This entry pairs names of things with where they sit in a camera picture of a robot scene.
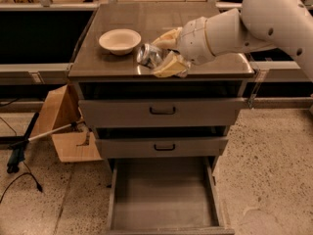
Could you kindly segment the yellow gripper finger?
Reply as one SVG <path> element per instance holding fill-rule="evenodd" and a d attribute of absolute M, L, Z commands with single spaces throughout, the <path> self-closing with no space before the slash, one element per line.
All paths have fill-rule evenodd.
<path fill-rule="evenodd" d="M 160 78 L 170 77 L 186 71 L 190 66 L 191 63 L 180 54 L 170 51 L 164 61 L 153 69 L 153 75 Z"/>
<path fill-rule="evenodd" d="M 154 40 L 153 45 L 160 49 L 175 49 L 177 47 L 177 39 L 181 33 L 181 30 L 181 27 L 169 30 Z"/>

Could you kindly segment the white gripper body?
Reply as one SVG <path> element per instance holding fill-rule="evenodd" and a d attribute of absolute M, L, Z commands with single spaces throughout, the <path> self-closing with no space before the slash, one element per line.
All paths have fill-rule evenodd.
<path fill-rule="evenodd" d="M 188 62 L 202 65 L 214 60 L 206 40 L 207 18 L 201 17 L 187 22 L 177 38 L 177 51 Z"/>

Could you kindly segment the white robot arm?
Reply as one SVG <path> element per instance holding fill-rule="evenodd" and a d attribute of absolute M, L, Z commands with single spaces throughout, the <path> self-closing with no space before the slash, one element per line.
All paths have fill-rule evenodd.
<path fill-rule="evenodd" d="M 170 77 L 228 53 L 272 47 L 288 54 L 313 79 L 313 17 L 300 0 L 243 0 L 240 10 L 200 17 L 154 41 L 168 55 L 154 68 Z"/>

